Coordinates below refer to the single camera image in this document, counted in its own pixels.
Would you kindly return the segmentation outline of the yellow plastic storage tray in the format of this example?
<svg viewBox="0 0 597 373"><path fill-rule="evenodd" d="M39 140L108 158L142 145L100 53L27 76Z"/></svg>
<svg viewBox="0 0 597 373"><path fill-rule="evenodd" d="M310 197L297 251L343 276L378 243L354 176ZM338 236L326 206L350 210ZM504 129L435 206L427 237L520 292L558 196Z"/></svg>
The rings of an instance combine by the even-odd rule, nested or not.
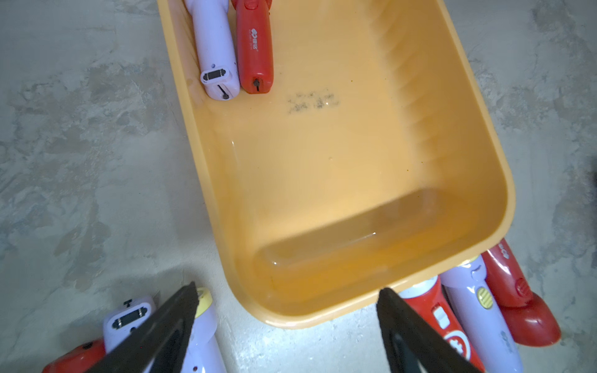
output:
<svg viewBox="0 0 597 373"><path fill-rule="evenodd" d="M256 319L324 323L461 264L516 209L442 1L276 1L267 94L210 99L182 1L160 18L225 278Z"/></svg>

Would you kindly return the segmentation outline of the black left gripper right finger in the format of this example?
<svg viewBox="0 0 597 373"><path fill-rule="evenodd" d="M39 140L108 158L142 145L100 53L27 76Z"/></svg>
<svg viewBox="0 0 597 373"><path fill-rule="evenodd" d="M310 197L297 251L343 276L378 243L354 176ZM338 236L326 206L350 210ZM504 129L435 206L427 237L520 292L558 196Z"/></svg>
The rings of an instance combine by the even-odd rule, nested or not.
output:
<svg viewBox="0 0 597 373"><path fill-rule="evenodd" d="M478 371L391 288L379 292L376 311L390 371Z"/></svg>

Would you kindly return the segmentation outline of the dark red flashlight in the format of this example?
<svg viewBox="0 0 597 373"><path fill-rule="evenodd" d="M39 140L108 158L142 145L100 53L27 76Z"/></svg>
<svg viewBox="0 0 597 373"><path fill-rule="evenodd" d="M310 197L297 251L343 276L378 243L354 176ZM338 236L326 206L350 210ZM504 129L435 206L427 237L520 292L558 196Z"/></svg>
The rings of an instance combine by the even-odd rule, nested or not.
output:
<svg viewBox="0 0 597 373"><path fill-rule="evenodd" d="M236 11L239 80L250 94L269 93L274 81L271 0L232 1Z"/></svg>

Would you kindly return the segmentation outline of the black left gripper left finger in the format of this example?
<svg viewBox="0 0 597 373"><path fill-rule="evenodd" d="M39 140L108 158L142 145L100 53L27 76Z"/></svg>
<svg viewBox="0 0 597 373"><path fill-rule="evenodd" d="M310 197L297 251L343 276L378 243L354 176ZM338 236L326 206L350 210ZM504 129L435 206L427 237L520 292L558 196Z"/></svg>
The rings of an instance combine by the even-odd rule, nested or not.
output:
<svg viewBox="0 0 597 373"><path fill-rule="evenodd" d="M90 372L181 372L199 304L194 282L159 308L149 296L126 301L103 321L106 356Z"/></svg>

